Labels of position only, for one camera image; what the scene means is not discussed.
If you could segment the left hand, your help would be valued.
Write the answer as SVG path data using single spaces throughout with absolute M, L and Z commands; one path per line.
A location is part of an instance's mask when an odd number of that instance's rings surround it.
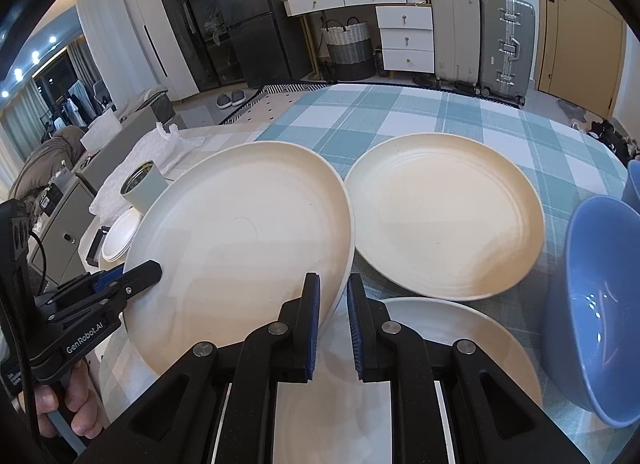
M 46 438 L 58 436 L 58 431 L 47 414 L 58 410 L 58 395 L 48 385 L 35 388 L 35 405 L 40 435 Z M 96 388 L 92 384 L 85 361 L 77 362 L 64 392 L 64 404 L 74 416 L 70 428 L 79 437 L 94 439 L 108 425 L 108 419 Z

